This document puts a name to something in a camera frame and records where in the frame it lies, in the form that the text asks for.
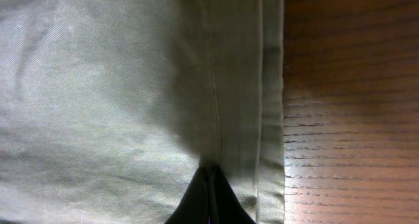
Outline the khaki shorts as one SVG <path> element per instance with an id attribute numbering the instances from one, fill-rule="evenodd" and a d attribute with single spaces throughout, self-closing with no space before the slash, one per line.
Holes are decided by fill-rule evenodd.
<path id="1" fill-rule="evenodd" d="M 1 222 L 165 223 L 220 167 L 285 220 L 284 0 L 1 0 Z"/>

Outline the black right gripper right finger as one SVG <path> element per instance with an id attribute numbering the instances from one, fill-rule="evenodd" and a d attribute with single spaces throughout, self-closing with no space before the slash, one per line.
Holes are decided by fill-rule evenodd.
<path id="1" fill-rule="evenodd" d="M 218 166 L 211 171 L 211 208 L 209 222 L 216 224 L 255 224 L 242 208 L 234 191 Z"/>

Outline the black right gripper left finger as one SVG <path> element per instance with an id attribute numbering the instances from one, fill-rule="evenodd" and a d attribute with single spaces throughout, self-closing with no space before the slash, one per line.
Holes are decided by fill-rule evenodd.
<path id="1" fill-rule="evenodd" d="M 207 171 L 198 168 L 181 202 L 165 224 L 208 224 L 209 196 Z"/>

